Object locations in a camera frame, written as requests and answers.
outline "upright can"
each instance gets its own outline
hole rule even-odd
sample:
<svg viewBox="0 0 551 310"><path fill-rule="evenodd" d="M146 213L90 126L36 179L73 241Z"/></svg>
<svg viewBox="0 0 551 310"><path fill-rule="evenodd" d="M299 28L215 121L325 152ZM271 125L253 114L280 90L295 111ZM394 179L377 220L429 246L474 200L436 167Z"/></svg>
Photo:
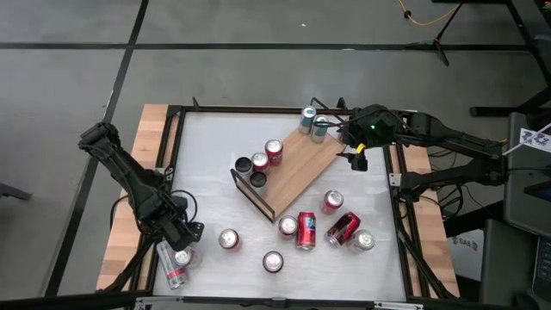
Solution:
<svg viewBox="0 0 551 310"><path fill-rule="evenodd" d="M266 153L264 152L254 153L251 157L251 162L252 162L253 171L260 171L265 174L268 174L269 161L268 161L268 155L266 155Z"/></svg>
<svg viewBox="0 0 551 310"><path fill-rule="evenodd" d="M158 259L163 265L166 280L169 283L170 289L177 289L188 282L188 274L186 269L178 266L174 261L174 250L170 247L166 240L159 242L157 245Z"/></svg>
<svg viewBox="0 0 551 310"><path fill-rule="evenodd" d="M281 217L277 226L280 237L286 240L292 239L298 230L298 223L291 215Z"/></svg>
<svg viewBox="0 0 551 310"><path fill-rule="evenodd" d="M218 237L218 243L224 250L238 251L241 247L241 240L238 232L231 228L225 229L220 233Z"/></svg>
<svg viewBox="0 0 551 310"><path fill-rule="evenodd" d="M246 157L238 158L235 171L246 181L252 173L252 161Z"/></svg>
<svg viewBox="0 0 551 310"><path fill-rule="evenodd" d="M202 256L193 245L190 245L182 251L176 252L174 260L182 267L195 268L201 264Z"/></svg>
<svg viewBox="0 0 551 310"><path fill-rule="evenodd" d="M302 109L300 114L299 131L303 134L309 134L312 129L313 119L316 117L316 108L307 106Z"/></svg>
<svg viewBox="0 0 551 310"><path fill-rule="evenodd" d="M375 237L371 232L365 229L354 232L352 238L346 242L346 247L355 254L371 250L374 246Z"/></svg>
<svg viewBox="0 0 551 310"><path fill-rule="evenodd" d="M343 206L343 203L343 194L339 193L335 189L328 190L324 195L323 202L321 203L321 212L325 214L334 214L338 208Z"/></svg>
<svg viewBox="0 0 551 310"><path fill-rule="evenodd" d="M327 121L327 118L323 115L317 116L313 122ZM312 141L316 143L322 143L327 133L327 127L318 127L315 124L312 125Z"/></svg>
<svg viewBox="0 0 551 310"><path fill-rule="evenodd" d="M271 139L264 146L270 166L277 166L283 160L283 143L280 140Z"/></svg>
<svg viewBox="0 0 551 310"><path fill-rule="evenodd" d="M351 212L347 212L327 231L325 236L332 245L343 245L352 238L352 234L360 226L360 222L359 217Z"/></svg>
<svg viewBox="0 0 551 310"><path fill-rule="evenodd" d="M316 216L313 212L300 212L298 222L296 246L302 250L312 250L316 247Z"/></svg>
<svg viewBox="0 0 551 310"><path fill-rule="evenodd" d="M260 171L253 172L251 174L251 178L249 178L249 183L251 184L252 189L254 189L254 191L256 191L260 196L265 194L267 182L268 178Z"/></svg>

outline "gray floor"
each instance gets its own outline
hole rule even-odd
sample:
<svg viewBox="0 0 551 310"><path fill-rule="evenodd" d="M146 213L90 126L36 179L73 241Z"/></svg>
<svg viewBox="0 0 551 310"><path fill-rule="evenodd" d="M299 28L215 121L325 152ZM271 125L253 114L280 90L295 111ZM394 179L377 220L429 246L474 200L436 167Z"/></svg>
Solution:
<svg viewBox="0 0 551 310"><path fill-rule="evenodd" d="M453 7L405 2L421 22ZM138 8L138 0L6 0L0 41L124 43ZM527 24L538 25L537 17ZM411 25L397 1L157 0L139 42L406 43L428 40L442 25ZM521 43L505 7L488 5L465 5L444 41ZM330 104L343 96L351 107L423 110L450 127L501 140L506 120L471 118L468 107L517 105L544 85L526 53L448 56L446 68L433 53L417 52L136 51L113 123L130 149L145 103L191 104L196 96L205 105L303 106L311 96ZM0 51L0 182L34 192L29 202L0 200L0 278L9 279L0 284L0 299L41 294L86 161L78 135L101 120L121 57L122 51ZM501 195L500 188L470 187L482 203ZM119 193L98 169L61 294L94 290ZM465 209L475 206L467 199Z"/></svg>

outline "can lid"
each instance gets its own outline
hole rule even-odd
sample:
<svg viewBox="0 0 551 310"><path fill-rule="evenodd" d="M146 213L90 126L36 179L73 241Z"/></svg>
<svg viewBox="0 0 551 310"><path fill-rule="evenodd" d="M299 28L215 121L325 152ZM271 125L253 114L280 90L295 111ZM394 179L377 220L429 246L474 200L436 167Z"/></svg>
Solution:
<svg viewBox="0 0 551 310"><path fill-rule="evenodd" d="M316 115L316 108L313 106L307 106L302 109L302 115L305 117L314 117Z"/></svg>
<svg viewBox="0 0 551 310"><path fill-rule="evenodd" d="M223 248L234 247L238 243L238 234L231 228L225 229L220 233L218 242Z"/></svg>
<svg viewBox="0 0 551 310"><path fill-rule="evenodd" d="M356 239L358 245L365 250L369 250L375 246L375 237L367 230L356 232Z"/></svg>
<svg viewBox="0 0 551 310"><path fill-rule="evenodd" d="M284 233L294 233L298 229L298 224L293 216L286 215L279 220L279 227Z"/></svg>
<svg viewBox="0 0 551 310"><path fill-rule="evenodd" d="M332 189L325 193L325 199L327 202L329 202L332 206L339 206L343 204L344 197L343 194L339 193L338 191Z"/></svg>
<svg viewBox="0 0 551 310"><path fill-rule="evenodd" d="M182 266L187 266L191 262L191 258L193 257L193 250L191 248L187 247L182 251L176 252L174 255L174 258L176 260L176 263Z"/></svg>
<svg viewBox="0 0 551 310"><path fill-rule="evenodd" d="M235 170L239 172L247 172L251 169L252 162L250 159L242 157L235 161Z"/></svg>
<svg viewBox="0 0 551 310"><path fill-rule="evenodd" d="M266 184L267 180L268 178L266 177L264 172L261 171L253 172L250 178L251 185L256 188L263 187Z"/></svg>
<svg viewBox="0 0 551 310"><path fill-rule="evenodd" d="M277 272L283 267L283 256L276 251L269 251L264 255L264 268L269 272Z"/></svg>
<svg viewBox="0 0 551 310"><path fill-rule="evenodd" d="M254 153L252 155L252 164L254 164L255 166L265 166L266 164L268 164L268 155L266 155L266 153L264 152L258 152L258 153Z"/></svg>
<svg viewBox="0 0 551 310"><path fill-rule="evenodd" d="M266 142L266 151L268 152L279 152L283 148L283 143L280 140L271 139Z"/></svg>

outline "silver can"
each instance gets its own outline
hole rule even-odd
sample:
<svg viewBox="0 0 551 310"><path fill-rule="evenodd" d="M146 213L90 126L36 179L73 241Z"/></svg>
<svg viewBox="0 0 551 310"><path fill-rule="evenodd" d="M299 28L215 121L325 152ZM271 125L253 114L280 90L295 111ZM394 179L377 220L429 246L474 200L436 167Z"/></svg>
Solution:
<svg viewBox="0 0 551 310"><path fill-rule="evenodd" d="M176 264L185 268L195 268L201 264L202 256L194 245L174 254Z"/></svg>
<svg viewBox="0 0 551 310"><path fill-rule="evenodd" d="M316 108L307 106L300 113L299 131L303 134L309 134L312 129L313 119L316 117Z"/></svg>
<svg viewBox="0 0 551 310"><path fill-rule="evenodd" d="M268 178L262 172L253 172L249 178L249 183L254 191L257 192L259 196L264 196L266 194L266 183Z"/></svg>
<svg viewBox="0 0 551 310"><path fill-rule="evenodd" d="M299 223L291 215L285 215L280 218L277 226L280 237L286 240L294 238L296 231L299 229Z"/></svg>
<svg viewBox="0 0 551 310"><path fill-rule="evenodd" d="M247 181L252 173L252 161L246 157L238 158L235 161L235 171Z"/></svg>
<svg viewBox="0 0 551 310"><path fill-rule="evenodd" d="M362 253L373 249L375 246L375 237L365 229L361 229L354 233L352 238L346 243L346 247L353 253Z"/></svg>
<svg viewBox="0 0 551 310"><path fill-rule="evenodd" d="M241 240L238 232L231 228L225 229L218 237L218 243L224 250L238 251L241 247Z"/></svg>
<svg viewBox="0 0 551 310"><path fill-rule="evenodd" d="M321 203L321 212L325 214L334 214L338 208L343 206L344 196L335 189L328 190Z"/></svg>
<svg viewBox="0 0 551 310"><path fill-rule="evenodd" d="M251 157L252 170L268 174L269 160L265 152L254 153Z"/></svg>
<svg viewBox="0 0 551 310"><path fill-rule="evenodd" d="M177 289L188 282L189 278L186 269L176 264L174 250L172 250L166 240L161 241L157 245L157 254L159 261L163 265L170 289Z"/></svg>
<svg viewBox="0 0 551 310"><path fill-rule="evenodd" d="M283 256L279 252L269 251L264 255L262 265L269 273L277 273L283 268Z"/></svg>
<svg viewBox="0 0 551 310"><path fill-rule="evenodd" d="M327 121L327 118L323 115L317 116L314 122L316 121ZM312 141L316 143L322 143L325 138L325 134L327 133L327 127L318 127L316 125L312 125Z"/></svg>

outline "wooden board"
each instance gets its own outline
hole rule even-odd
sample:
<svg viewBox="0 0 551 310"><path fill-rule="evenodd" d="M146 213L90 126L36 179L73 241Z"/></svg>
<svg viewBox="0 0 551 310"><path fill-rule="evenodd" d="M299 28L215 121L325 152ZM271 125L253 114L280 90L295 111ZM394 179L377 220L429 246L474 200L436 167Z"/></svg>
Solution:
<svg viewBox="0 0 551 310"><path fill-rule="evenodd" d="M263 199L274 210L274 216L241 182L237 185L259 209L274 221L335 160L344 146L329 134L322 143L315 143L309 134L295 129L283 140L283 160L270 167Z"/></svg>
<svg viewBox="0 0 551 310"><path fill-rule="evenodd" d="M395 169L394 172L399 172L398 157L394 146L390 148L390 152L393 167ZM404 155L406 157L406 167L408 171L421 174L430 172L429 155L425 148L418 146L404 147ZM426 190L423 196L438 201L436 191L434 190ZM421 198L419 202L413 203L413 208L417 219L424 260L438 279L444 284L446 289L453 295L459 296L454 265L449 255L448 240L444 230L440 207L433 201ZM406 205L404 203L400 203L400 211L402 214L406 213ZM409 232L409 223L407 220L403 220L403 223L406 226L406 230ZM408 263L410 266L410 274L412 275L413 294L415 296L420 296L421 288L419 286L417 265L409 254ZM430 295L436 298L436 294L432 288L430 289Z"/></svg>
<svg viewBox="0 0 551 310"><path fill-rule="evenodd" d="M145 167L152 168L157 159L158 148L164 127L164 120L168 105L146 104L139 122L138 132L134 141L132 155L139 157L139 162ZM172 146L173 133L176 131L176 121L173 121L168 146ZM165 153L165 163L168 162L171 152ZM427 151L421 147L410 146L405 148L406 164L409 171L419 173L430 172L430 164ZM398 166L395 151L391 148L393 166ZM436 193L426 191L424 195L436 199ZM443 282L446 288L454 295L459 296L459 290L455 281L454 268L449 256L446 234L443 229L440 208L430 201L420 201L414 204L415 214L419 226L419 237L423 248L424 257ZM137 250L139 232L133 222L133 214L127 203L122 202L117 208L113 229L109 235L109 241L103 258L102 270L98 277L97 288L105 288L124 269L128 261ZM145 258L142 266L139 288L145 288L145 279L149 267L149 259ZM413 291L420 296L417 268L410 258L410 271L412 273Z"/></svg>

